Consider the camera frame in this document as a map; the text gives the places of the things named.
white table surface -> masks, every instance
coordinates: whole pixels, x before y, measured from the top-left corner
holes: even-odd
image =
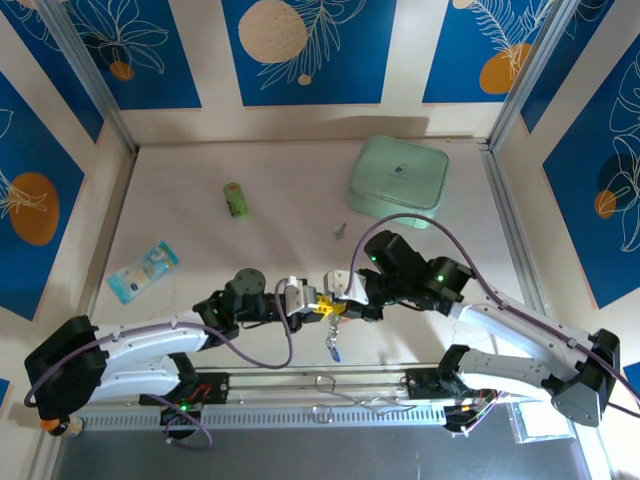
[[[497,288],[522,294],[485,174],[473,140],[421,142],[450,157],[450,176],[437,219],[458,236],[478,267]],[[131,324],[161,319],[190,309],[245,267],[261,270],[268,291],[284,276],[308,278],[322,286],[332,269],[348,269],[352,250],[372,217],[349,209],[346,193],[360,141],[227,143],[142,148],[109,256],[93,314],[93,323]],[[249,216],[229,215],[222,187],[242,185]],[[346,222],[345,237],[335,240],[333,226]],[[396,223],[425,259],[462,260],[453,244],[434,227],[416,230]],[[106,283],[160,241],[176,252],[180,264],[122,305]],[[363,254],[358,267],[372,268]],[[477,298],[471,282],[463,292]],[[352,320],[340,327],[342,364],[438,362],[452,343],[513,354],[508,344],[487,332],[434,313],[387,308],[385,320]],[[292,365],[333,365],[324,341],[328,325],[305,325],[294,335]],[[240,331],[234,343],[262,361],[286,358],[280,324]],[[248,366],[226,347],[191,355],[196,366]]]

wire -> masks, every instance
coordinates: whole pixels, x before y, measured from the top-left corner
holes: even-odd
[[[167,443],[169,443],[171,445],[175,445],[176,447],[179,447],[179,448],[183,448],[185,450],[192,450],[192,451],[196,451],[196,452],[203,452],[203,451],[209,450],[211,447],[213,447],[213,437],[211,436],[209,431],[206,429],[206,427],[204,425],[202,425],[202,423],[200,423],[200,421],[198,421],[193,415],[189,415],[187,412],[183,412],[182,410],[180,410],[180,407],[178,407],[177,405],[174,405],[173,403],[171,403],[170,401],[160,397],[159,395],[150,394],[148,396],[153,398],[156,402],[160,402],[163,405],[165,405],[166,407],[169,407],[170,409],[174,410],[178,415],[180,415],[181,417],[185,418],[186,420],[189,421],[189,423],[191,423],[195,427],[197,427],[202,433],[204,433],[204,436],[207,437],[207,444],[204,447],[198,447],[198,446],[195,446],[195,445],[188,445],[188,444],[182,443],[182,442],[174,442],[173,441],[174,439],[169,436],[169,427],[176,422],[178,417],[175,417],[172,420],[170,420],[169,422],[167,422],[167,425],[164,428],[164,434],[167,437]]]
[[[626,413],[627,415],[631,415],[632,417],[640,418],[640,413],[633,412],[633,411],[629,410],[628,408],[621,407],[620,405],[618,405],[616,403],[609,402],[609,406],[611,408],[615,408],[616,410],[621,411],[622,413]]]
[[[245,322],[241,322],[241,323],[240,323],[240,327],[241,327],[243,330],[253,330],[254,328],[258,328],[258,327],[261,327],[262,325],[266,325],[266,324],[267,324],[267,323],[269,323],[269,322],[255,322],[253,325],[250,325],[250,326],[248,326],[248,327],[245,327],[245,326],[244,326],[244,324],[245,324],[245,323],[248,323],[248,321],[245,321]]]
[[[538,327],[539,329],[545,331],[546,333],[548,333],[550,335],[553,335],[555,337],[558,337],[562,342],[564,342],[566,344],[575,342],[575,339],[569,337],[568,335],[565,335],[561,331],[556,330],[552,326],[547,325],[544,322],[541,322],[537,318],[535,318],[535,317],[529,315],[528,313],[523,312],[523,311],[521,311],[521,310],[519,310],[519,309],[517,309],[517,308],[515,308],[515,307],[513,307],[511,305],[509,305],[504,300],[502,300],[497,295],[497,293],[493,290],[493,288],[491,288],[491,286],[486,281],[486,279],[482,276],[482,274],[478,270],[478,267],[476,266],[476,264],[473,261],[473,259],[469,256],[469,254],[467,253],[465,248],[462,246],[460,241],[453,235],[453,233],[451,233],[451,231],[449,231],[449,229],[446,228],[444,225],[442,225],[440,222],[437,222],[436,220],[433,220],[432,218],[425,217],[424,215],[419,215],[417,213],[396,213],[394,215],[389,215],[388,217],[384,217],[384,218],[378,220],[377,222],[375,222],[373,225],[371,225],[371,227],[369,227],[367,229],[366,232],[364,232],[364,234],[362,235],[360,240],[358,240],[358,243],[356,244],[356,248],[354,249],[353,255],[351,257],[351,265],[350,265],[350,270],[349,270],[349,282],[347,283],[347,288],[345,290],[347,293],[351,290],[351,287],[353,286],[353,280],[354,280],[354,277],[355,277],[356,260],[357,260],[358,254],[360,253],[360,251],[362,250],[362,248],[364,246],[364,242],[366,240],[368,240],[368,238],[371,236],[371,234],[380,225],[382,225],[382,224],[384,224],[386,222],[389,222],[391,220],[395,220],[396,218],[406,218],[406,217],[408,217],[408,218],[416,218],[418,220],[423,220],[423,221],[425,221],[427,223],[430,223],[431,225],[435,226],[442,233],[444,233],[449,238],[449,240],[451,240],[453,242],[453,244],[456,246],[456,248],[458,249],[460,254],[464,257],[465,261],[469,265],[469,268],[475,274],[475,276],[476,276],[476,278],[478,280],[478,283],[480,284],[482,289],[486,292],[486,294],[494,302],[496,302],[502,308],[504,308],[505,310],[507,310],[507,311],[519,316],[523,320],[531,323],[532,325]],[[576,350],[578,350],[580,353],[582,353],[582,354],[586,355],[587,357],[589,357],[591,360],[597,362],[602,368],[604,368],[607,371],[607,373],[609,373],[611,376],[613,376],[618,382],[620,382],[627,389],[627,391],[631,394],[631,396],[634,398],[634,400],[637,403],[640,403],[640,395],[638,394],[638,392],[636,392],[636,390],[633,388],[633,386],[627,381],[626,378],[624,378],[624,376],[620,372],[618,372],[609,363],[607,363],[603,358],[601,358],[600,356],[596,355],[594,352],[592,352],[589,348],[585,347],[584,345],[582,345],[580,343],[575,343],[574,348]],[[632,412],[631,410],[628,410],[628,409],[626,409],[624,407],[621,407],[620,405],[616,405],[615,403],[609,402],[609,406],[611,406],[614,409],[619,410],[621,412],[628,413],[628,414],[632,415],[633,417],[640,418],[640,414],[633,414],[634,412]]]
[[[284,326],[284,332],[285,335],[287,337],[287,344],[289,346],[289,355],[287,357],[287,359],[281,363],[281,364],[277,364],[277,365],[271,365],[268,363],[264,363],[261,362],[259,360],[255,360],[251,357],[249,357],[248,355],[246,355],[245,353],[241,352],[235,345],[233,345],[231,343],[231,341],[225,337],[224,335],[222,335],[220,332],[218,332],[217,330],[215,330],[212,327],[209,327],[208,325],[203,325],[203,324],[199,324],[199,323],[194,323],[194,322],[170,322],[170,323],[159,323],[156,325],[147,325],[145,327],[138,327],[138,328],[131,328],[129,330],[123,330],[119,333],[119,335],[114,335],[114,334],[109,334],[106,335],[104,337],[98,338],[96,340],[93,340],[79,348],[77,348],[76,350],[74,350],[73,352],[69,353],[68,355],[65,355],[62,359],[60,359],[58,362],[56,362],[55,364],[53,364],[51,367],[49,367],[49,369],[42,374],[42,376],[36,381],[36,383],[33,384],[33,386],[31,387],[31,389],[27,392],[25,398],[24,398],[24,405],[26,407],[29,408],[35,408],[38,405],[32,401],[32,397],[35,395],[35,393],[40,390],[40,388],[42,387],[42,385],[44,385],[44,383],[49,380],[53,375],[55,375],[58,370],[60,370],[64,365],[66,365],[67,363],[69,363],[71,360],[73,360],[74,358],[76,358],[78,355],[86,352],[87,350],[91,350],[92,348],[96,348],[99,347],[101,345],[104,345],[105,343],[109,343],[109,342],[119,342],[127,337],[131,337],[134,335],[139,335],[139,334],[147,334],[147,333],[151,333],[151,332],[156,332],[156,331],[164,331],[164,330],[175,330],[176,328],[197,328],[200,330],[204,330],[207,333],[210,333],[212,335],[214,335],[215,337],[217,337],[221,342],[223,342],[225,345],[227,345],[231,351],[233,353],[235,353],[236,355],[238,355],[240,358],[242,358],[243,360],[256,365],[258,367],[261,368],[267,368],[270,370],[278,370],[281,368],[286,367],[287,365],[289,365],[291,363],[291,360],[293,358],[293,338],[291,337],[291,329],[289,328],[289,324],[287,323],[287,317],[284,314],[284,309],[282,308],[282,302],[280,301],[280,289],[282,288],[282,286],[287,282],[286,278],[283,278],[281,280],[279,280],[276,283],[276,287],[274,290],[274,296],[275,296],[275,300],[276,300],[276,310],[278,311],[278,315],[280,316],[280,321],[282,322],[282,325]],[[206,431],[206,429],[202,426],[201,423],[199,423],[195,418],[193,418],[191,415],[183,412],[182,410],[180,410],[176,405],[173,405],[171,402],[169,402],[168,400],[165,400],[162,397],[159,397],[157,395],[149,395],[150,397],[153,397],[155,400],[159,401],[160,403],[167,405],[168,407],[176,410],[180,415],[182,415],[184,418],[186,418],[187,420],[189,420],[190,422],[192,422],[196,427],[198,427],[200,430],[202,430],[205,435],[208,435],[209,432]]]

green cylindrical object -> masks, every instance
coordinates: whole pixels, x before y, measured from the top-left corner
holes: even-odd
[[[229,207],[229,213],[232,217],[238,218],[249,213],[247,202],[242,193],[242,187],[238,183],[227,183],[224,186],[224,198]]]

beige circle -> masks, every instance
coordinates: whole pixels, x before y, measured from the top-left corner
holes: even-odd
[[[300,75],[298,77],[298,83],[303,87],[311,84],[311,77],[309,75]]]
[[[36,6],[33,3],[33,0],[16,0],[19,4],[24,5],[31,10],[35,10]],[[58,0],[59,3],[68,2],[69,0]]]
[[[453,0],[453,6],[459,10],[469,8],[476,0]]]
[[[281,63],[296,57],[307,45],[302,17],[281,0],[260,0],[238,24],[240,43],[261,63]]]

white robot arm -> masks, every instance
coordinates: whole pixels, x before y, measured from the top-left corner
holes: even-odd
[[[462,292],[474,278],[471,270],[445,257],[426,262],[402,237],[389,231],[374,236],[365,252],[378,271],[359,270],[350,288],[351,272],[331,271],[324,279],[324,295],[305,280],[291,277],[284,294],[276,297],[264,292],[262,273],[244,269],[224,290],[193,310],[164,320],[126,327],[94,327],[86,316],[69,320],[25,360],[41,418],[61,418],[90,402],[137,394],[162,396],[174,404],[193,399],[200,382],[184,354],[221,345],[212,330],[233,339],[242,322],[284,320],[295,333],[306,323],[320,321],[327,308],[375,322],[383,319],[384,308],[410,302],[416,309],[480,326],[530,356],[506,357],[453,345],[437,369],[437,385],[424,382],[418,374],[409,378],[410,398],[429,398],[421,395],[434,387],[452,398],[460,394],[461,386],[495,389],[551,398],[561,413],[576,422],[600,423],[615,380],[571,343],[580,343],[617,368],[619,340],[615,335],[601,330],[590,336],[496,290],[500,303],[489,296],[481,303],[465,303]],[[277,301],[282,303],[284,318]],[[518,310],[564,331],[572,342],[562,342],[505,310],[507,304],[518,305]],[[76,354],[78,347],[84,348],[81,354]],[[73,359],[65,361],[69,355]]]

